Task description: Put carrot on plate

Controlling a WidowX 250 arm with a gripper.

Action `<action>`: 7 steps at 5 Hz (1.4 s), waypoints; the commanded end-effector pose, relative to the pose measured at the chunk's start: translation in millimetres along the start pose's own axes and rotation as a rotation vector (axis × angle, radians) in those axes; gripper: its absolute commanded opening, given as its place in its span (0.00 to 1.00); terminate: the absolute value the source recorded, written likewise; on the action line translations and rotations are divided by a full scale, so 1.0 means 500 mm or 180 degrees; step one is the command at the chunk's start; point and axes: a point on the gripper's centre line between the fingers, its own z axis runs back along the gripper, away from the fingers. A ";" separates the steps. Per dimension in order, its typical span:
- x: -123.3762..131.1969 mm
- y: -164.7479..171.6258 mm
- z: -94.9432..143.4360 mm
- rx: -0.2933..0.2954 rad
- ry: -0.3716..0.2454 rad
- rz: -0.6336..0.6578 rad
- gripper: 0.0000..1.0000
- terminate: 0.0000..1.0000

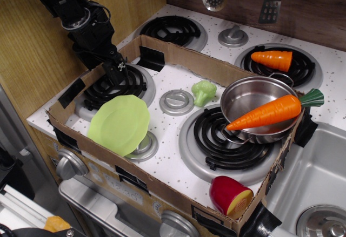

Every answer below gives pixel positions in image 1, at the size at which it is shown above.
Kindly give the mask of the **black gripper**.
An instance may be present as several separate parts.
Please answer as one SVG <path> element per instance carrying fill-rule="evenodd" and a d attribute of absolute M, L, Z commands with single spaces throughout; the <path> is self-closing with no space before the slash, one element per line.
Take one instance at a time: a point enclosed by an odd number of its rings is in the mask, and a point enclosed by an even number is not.
<path fill-rule="evenodd" d="M 114 86 L 128 77 L 127 62 L 112 43 L 110 13 L 102 6 L 85 6 L 84 16 L 66 25 L 73 51 L 88 70 L 100 64 Z"/>

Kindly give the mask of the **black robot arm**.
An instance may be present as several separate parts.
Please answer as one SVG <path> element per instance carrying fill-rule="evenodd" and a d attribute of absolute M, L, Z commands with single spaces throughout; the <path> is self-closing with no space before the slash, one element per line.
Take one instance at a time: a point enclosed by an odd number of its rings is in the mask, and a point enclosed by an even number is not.
<path fill-rule="evenodd" d="M 128 77 L 126 61 L 112 43 L 114 28 L 105 6 L 90 0 L 40 0 L 73 41 L 72 49 L 89 70 L 101 66 L 114 86 Z"/>

